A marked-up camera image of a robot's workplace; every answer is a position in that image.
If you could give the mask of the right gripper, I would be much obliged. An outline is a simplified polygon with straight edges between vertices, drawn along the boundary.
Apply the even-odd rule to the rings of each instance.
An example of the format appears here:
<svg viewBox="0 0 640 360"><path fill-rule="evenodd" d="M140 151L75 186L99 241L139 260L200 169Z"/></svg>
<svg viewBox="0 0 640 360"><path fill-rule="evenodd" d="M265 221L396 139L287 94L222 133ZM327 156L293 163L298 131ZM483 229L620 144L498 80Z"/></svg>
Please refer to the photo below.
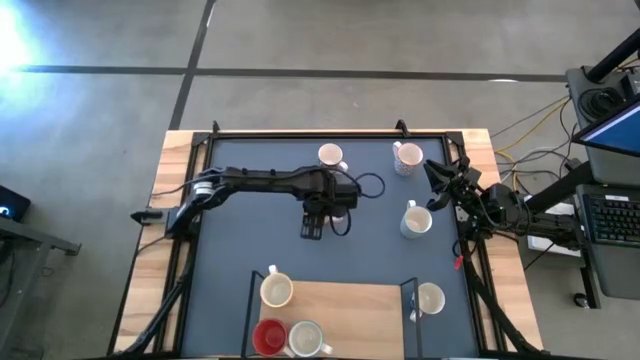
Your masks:
<svg viewBox="0 0 640 360"><path fill-rule="evenodd" d="M473 172L468 157L461 157L455 160L451 164L451 169L447 165L432 160L427 160L423 167L434 193L441 193L453 177L452 197L456 200L460 208L464 210L471 209L472 195L470 186ZM449 202L450 197L448 195L442 195L436 199L430 199L427 203L427 208L429 210L441 210L446 207Z"/></svg>

